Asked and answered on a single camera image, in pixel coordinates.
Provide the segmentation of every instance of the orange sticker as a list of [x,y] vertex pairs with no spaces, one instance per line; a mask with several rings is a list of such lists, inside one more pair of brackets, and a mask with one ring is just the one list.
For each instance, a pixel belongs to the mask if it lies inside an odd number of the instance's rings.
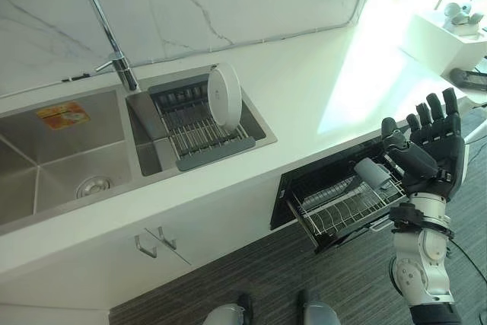
[[90,120],[84,109],[76,102],[43,108],[36,112],[51,129],[65,129]]

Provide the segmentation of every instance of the faucet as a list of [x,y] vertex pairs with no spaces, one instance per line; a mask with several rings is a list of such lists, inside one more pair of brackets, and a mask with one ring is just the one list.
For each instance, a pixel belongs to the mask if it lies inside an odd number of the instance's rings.
[[110,61],[105,62],[102,66],[96,68],[96,71],[99,72],[101,69],[105,69],[106,67],[112,65],[116,73],[118,74],[122,84],[129,91],[137,91],[137,78],[135,77],[135,74],[130,67],[129,60],[125,57],[122,50],[120,49],[119,44],[115,40],[113,32],[110,29],[110,25],[108,24],[108,20],[105,17],[103,9],[101,8],[100,2],[98,0],[90,0],[90,2],[93,6],[95,14],[97,15],[98,21],[100,22],[100,25],[105,32],[105,35],[107,36],[108,40],[110,41],[110,45],[113,48],[113,53],[110,55]]

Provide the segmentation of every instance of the marble backsplash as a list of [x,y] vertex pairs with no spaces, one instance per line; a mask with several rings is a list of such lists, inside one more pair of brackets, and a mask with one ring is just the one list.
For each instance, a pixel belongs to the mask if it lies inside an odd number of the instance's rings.
[[[356,21],[365,0],[100,0],[136,65]],[[52,84],[106,61],[88,0],[0,0],[0,95]]]

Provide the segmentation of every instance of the drawer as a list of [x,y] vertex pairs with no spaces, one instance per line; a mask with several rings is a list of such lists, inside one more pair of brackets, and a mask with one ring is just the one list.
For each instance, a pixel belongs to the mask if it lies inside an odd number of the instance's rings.
[[[390,176],[373,190],[354,171],[371,158]],[[407,200],[401,175],[384,155],[380,138],[284,174],[271,220],[271,229],[297,219],[315,252],[388,226],[391,206]]]

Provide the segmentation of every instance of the countertop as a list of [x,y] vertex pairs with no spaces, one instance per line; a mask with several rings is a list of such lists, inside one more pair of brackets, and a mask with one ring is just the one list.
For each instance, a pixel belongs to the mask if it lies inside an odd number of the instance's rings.
[[[142,66],[135,73],[147,78],[218,62],[235,67],[278,141],[0,236],[0,282],[71,250],[129,235],[171,207],[255,184],[375,137],[385,116],[404,124],[426,95],[451,86],[358,27]],[[10,96],[0,100],[0,113],[118,83],[110,73]]]

